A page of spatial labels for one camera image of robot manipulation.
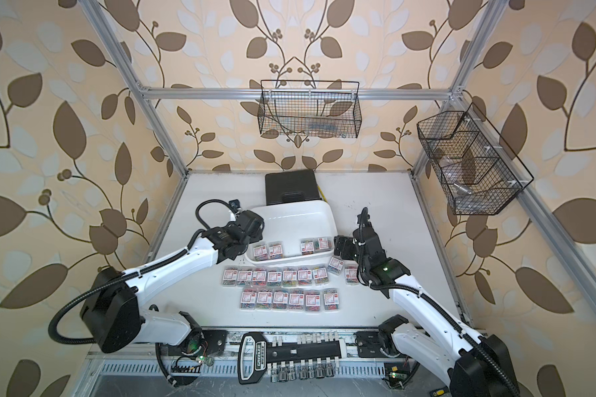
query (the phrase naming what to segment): white tray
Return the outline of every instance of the white tray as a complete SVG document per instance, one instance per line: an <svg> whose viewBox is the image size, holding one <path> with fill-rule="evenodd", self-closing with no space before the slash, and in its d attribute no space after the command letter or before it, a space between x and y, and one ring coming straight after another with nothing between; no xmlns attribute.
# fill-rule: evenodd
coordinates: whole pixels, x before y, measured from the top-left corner
<svg viewBox="0 0 596 397"><path fill-rule="evenodd" d="M337 235L334 215L329 204L322 200L288 202L252 208L265 220L262 232L264 242L282 242L284 258L254 260L254 246L250 244L245 258L256 266L281 265L292 262L320 259L326 262L333 256L334 250L301 255L300 241L305 238L330 237Z"/></svg>

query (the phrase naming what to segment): wallpaper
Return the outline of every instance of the wallpaper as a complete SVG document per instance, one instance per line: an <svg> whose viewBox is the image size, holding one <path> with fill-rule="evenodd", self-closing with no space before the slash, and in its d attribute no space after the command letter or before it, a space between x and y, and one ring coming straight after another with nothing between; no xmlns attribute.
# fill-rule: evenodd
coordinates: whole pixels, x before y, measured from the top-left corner
<svg viewBox="0 0 596 397"><path fill-rule="evenodd" d="M161 100L158 112L193 171L408 170L421 145L415 124L437 112L432 101L365 101L358 138L259 133L258 103ZM162 161L155 146L152 157Z"/></svg>
<svg viewBox="0 0 596 397"><path fill-rule="evenodd" d="M145 86L448 88L483 0L101 0Z"/></svg>
<svg viewBox="0 0 596 397"><path fill-rule="evenodd" d="M434 172L420 182L475 326L508 347L521 396L596 394L596 316L521 205L458 217Z"/></svg>
<svg viewBox="0 0 596 397"><path fill-rule="evenodd" d="M596 0L511 0L465 96L596 266ZM420 179L475 324L508 346L522 395L596 393L596 317L520 204L458 217L430 167Z"/></svg>
<svg viewBox="0 0 596 397"><path fill-rule="evenodd" d="M465 97L510 140L596 267L596 0L508 9Z"/></svg>
<svg viewBox="0 0 596 397"><path fill-rule="evenodd" d="M48 322L140 264L179 180L155 144L75 1L0 0L0 395L71 390L89 346ZM88 335L78 313L61 333Z"/></svg>

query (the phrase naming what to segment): white label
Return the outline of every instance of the white label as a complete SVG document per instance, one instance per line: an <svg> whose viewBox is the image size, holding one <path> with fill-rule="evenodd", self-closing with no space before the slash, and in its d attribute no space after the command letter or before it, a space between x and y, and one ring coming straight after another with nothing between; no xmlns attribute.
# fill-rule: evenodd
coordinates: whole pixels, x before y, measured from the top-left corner
<svg viewBox="0 0 596 397"><path fill-rule="evenodd" d="M264 245L254 247L254 256L260 257L263 255L267 255L267 247Z"/></svg>
<svg viewBox="0 0 596 397"><path fill-rule="evenodd" d="M289 294L290 305L304 305L304 294L303 293L290 293Z"/></svg>
<svg viewBox="0 0 596 397"><path fill-rule="evenodd" d="M358 268L357 267L347 267L344 270L344 277L347 280L358 281L358 278L356 277L357 273L358 273Z"/></svg>
<svg viewBox="0 0 596 397"><path fill-rule="evenodd" d="M254 303L256 302L255 292L243 292L241 294L241 303Z"/></svg>
<svg viewBox="0 0 596 397"><path fill-rule="evenodd" d="M295 270L285 270L283 271L283 280L284 281L292 281L296 280L296 271Z"/></svg>
<svg viewBox="0 0 596 397"><path fill-rule="evenodd" d="M270 255L281 255L283 253L283 246L280 244L278 245L270 245Z"/></svg>
<svg viewBox="0 0 596 397"><path fill-rule="evenodd" d="M223 280L236 280L237 276L237 270L226 270L223 272Z"/></svg>
<svg viewBox="0 0 596 397"><path fill-rule="evenodd" d="M318 246L321 250L328 250L329 248L329 240L325 237L318 238Z"/></svg>
<svg viewBox="0 0 596 397"><path fill-rule="evenodd" d="M311 280L311 270L298 270L298 280Z"/></svg>
<svg viewBox="0 0 596 397"><path fill-rule="evenodd" d="M271 303L271 292L259 292L259 303Z"/></svg>
<svg viewBox="0 0 596 397"><path fill-rule="evenodd" d="M239 282L251 282L252 281L252 271L251 270L238 271L238 281Z"/></svg>
<svg viewBox="0 0 596 397"><path fill-rule="evenodd" d="M333 267L334 269L342 270L342 266L344 262L338 258L331 258L331 262L329 262L329 266Z"/></svg>
<svg viewBox="0 0 596 397"><path fill-rule="evenodd" d="M266 271L255 271L254 275L252 276L255 282L264 282L265 278L267 277Z"/></svg>
<svg viewBox="0 0 596 397"><path fill-rule="evenodd" d="M274 303L287 303L289 294L286 292L274 292Z"/></svg>
<svg viewBox="0 0 596 397"><path fill-rule="evenodd" d="M320 295L307 295L307 306L320 306Z"/></svg>
<svg viewBox="0 0 596 397"><path fill-rule="evenodd" d="M325 294L325 305L337 305L338 298L336 293L326 293Z"/></svg>
<svg viewBox="0 0 596 397"><path fill-rule="evenodd" d="M326 277L326 269L324 267L319 267L318 269L313 269L313 278L314 280L318 280L320 278Z"/></svg>
<svg viewBox="0 0 596 397"><path fill-rule="evenodd" d="M313 242L301 243L300 250L302 252L312 252L313 251Z"/></svg>
<svg viewBox="0 0 596 397"><path fill-rule="evenodd" d="M279 282L280 281L280 277L282 277L282 273L280 272L269 272L267 274L267 281L269 282Z"/></svg>

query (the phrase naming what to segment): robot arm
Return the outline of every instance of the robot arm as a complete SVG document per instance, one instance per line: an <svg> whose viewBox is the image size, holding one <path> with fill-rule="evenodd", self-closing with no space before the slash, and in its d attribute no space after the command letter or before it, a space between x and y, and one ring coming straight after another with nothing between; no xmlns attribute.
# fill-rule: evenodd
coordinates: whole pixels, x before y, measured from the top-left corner
<svg viewBox="0 0 596 397"><path fill-rule="evenodd" d="M210 202L227 206L234 220L223 227L209 226L199 210ZM196 209L199 229L180 250L123 273L108 267L97 274L91 290L61 308L49 323L49 337L62 344L96 343L104 353L112 353L132 342L179 345L186 338L200 338L200 327L188 313L160 313L142 306L160 291L206 267L235 259L250 243L262 240L263 219L252 211L240 211L238 200L202 202ZM93 338L67 338L57 326L71 308L84 302L80 317Z"/></svg>
<svg viewBox="0 0 596 397"><path fill-rule="evenodd" d="M410 270L382 249L367 208L353 232L358 280L406 310L428 333L395 316L380 326L382 352L410 355L449 386L455 397L519 397L508 349L494 335L485 338L449 313L424 290Z"/></svg>

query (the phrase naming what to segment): wall-mounted basket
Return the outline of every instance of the wall-mounted basket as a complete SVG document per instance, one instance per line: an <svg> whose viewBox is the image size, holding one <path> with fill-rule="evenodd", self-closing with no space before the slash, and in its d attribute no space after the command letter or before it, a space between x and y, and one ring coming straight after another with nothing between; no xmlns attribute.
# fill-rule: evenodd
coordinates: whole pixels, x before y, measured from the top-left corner
<svg viewBox="0 0 596 397"><path fill-rule="evenodd" d="M357 138L362 124L357 81L262 80L261 135Z"/></svg>
<svg viewBox="0 0 596 397"><path fill-rule="evenodd" d="M418 123L421 146L455 215L496 215L534 180L492 124L500 141L491 144L485 137L479 115L471 105L465 112L450 110ZM526 174L516 175L500 153L520 163Z"/></svg>

